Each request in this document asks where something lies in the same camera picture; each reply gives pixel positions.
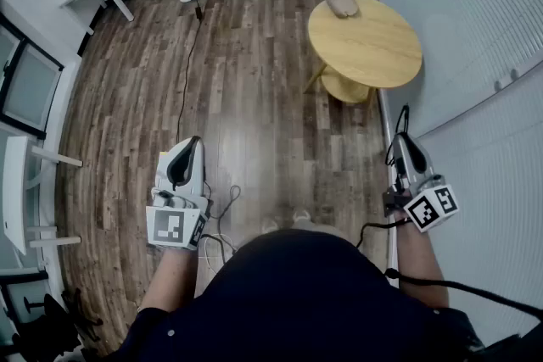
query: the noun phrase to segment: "forearm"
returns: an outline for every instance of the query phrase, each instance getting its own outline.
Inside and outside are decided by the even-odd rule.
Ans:
[[[402,275],[419,279],[443,280],[428,233],[421,233],[412,223],[397,227],[398,268]],[[446,287],[420,287],[400,281],[400,290],[430,308],[448,308]]]
[[[172,312],[194,298],[198,253],[166,249],[154,273],[140,309],[159,308]]]

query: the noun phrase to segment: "white cable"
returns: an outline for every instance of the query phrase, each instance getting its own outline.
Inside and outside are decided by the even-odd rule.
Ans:
[[[230,243],[232,245],[234,245],[234,241],[232,240],[232,238],[230,236],[228,236],[227,234],[211,234],[211,236],[213,237],[227,237],[230,239]],[[210,264],[210,258],[222,258],[221,256],[217,255],[215,257],[210,257],[208,254],[207,254],[207,242],[208,240],[210,240],[208,237],[205,238],[205,242],[204,242],[204,255],[203,257],[198,257],[198,258],[202,258],[202,259],[205,259],[205,262],[207,263],[207,266],[211,269],[211,271],[213,271],[213,273],[217,274],[217,271],[211,267],[211,264]]]

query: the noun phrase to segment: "person's right arm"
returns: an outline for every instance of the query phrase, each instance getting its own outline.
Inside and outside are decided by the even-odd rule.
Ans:
[[[395,216],[396,220],[405,217],[405,213],[397,213]],[[428,233],[421,233],[412,223],[396,229],[399,272],[419,279],[443,280]],[[449,292],[446,287],[420,287],[400,281],[400,290],[430,308],[449,308]]]

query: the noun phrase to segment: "black window frame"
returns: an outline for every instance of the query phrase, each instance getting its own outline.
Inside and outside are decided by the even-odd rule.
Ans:
[[[45,50],[43,50],[41,47],[39,47],[37,44],[35,44],[28,36],[26,36],[22,31],[19,30],[11,21],[9,21],[6,16],[2,13],[0,13],[0,25],[7,29],[9,32],[11,32],[16,38],[20,40],[19,45],[17,46],[17,49],[15,50],[14,56],[11,58],[11,60],[6,62],[6,64],[3,66],[3,83],[2,88],[0,88],[0,121],[5,122],[6,124],[11,125],[12,127],[15,127],[19,130],[22,130],[26,133],[30,133],[33,136],[37,137],[40,140],[45,139],[46,132],[45,130],[40,130],[36,127],[33,127],[31,125],[27,125],[24,122],[21,122],[19,120],[15,120],[14,118],[6,115],[3,112],[4,104],[6,103],[6,100],[8,98],[9,88],[11,86],[11,82],[13,81],[15,71],[17,70],[17,66],[19,65],[20,58],[25,51],[26,47],[30,46],[36,49],[42,56],[50,60],[52,63],[57,65],[59,67],[59,71],[62,73],[62,70],[64,69],[64,66],[53,56],[51,56],[49,53],[47,53]]]

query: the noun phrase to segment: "wooden floor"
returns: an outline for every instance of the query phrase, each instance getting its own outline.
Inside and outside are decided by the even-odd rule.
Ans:
[[[231,185],[241,187],[221,225],[234,243],[270,220],[287,225],[298,206],[352,242],[364,222],[383,219],[378,103],[363,127],[361,107],[329,97],[320,83],[302,93],[318,66],[307,20],[320,1],[200,1],[205,20],[188,73],[181,139],[204,139],[213,214],[227,204]],[[57,225],[61,234],[82,238],[60,249],[64,282],[79,287],[88,313],[104,320],[96,329],[101,354],[124,339],[160,259],[146,243],[145,206],[159,151],[176,143],[198,24],[194,6],[179,0],[130,0],[128,7],[134,21],[108,8],[87,46],[60,146],[84,164],[60,165],[57,175]],[[215,220],[206,232],[216,233]],[[386,232],[368,234],[364,252],[384,269]],[[201,259],[198,293],[213,275]]]

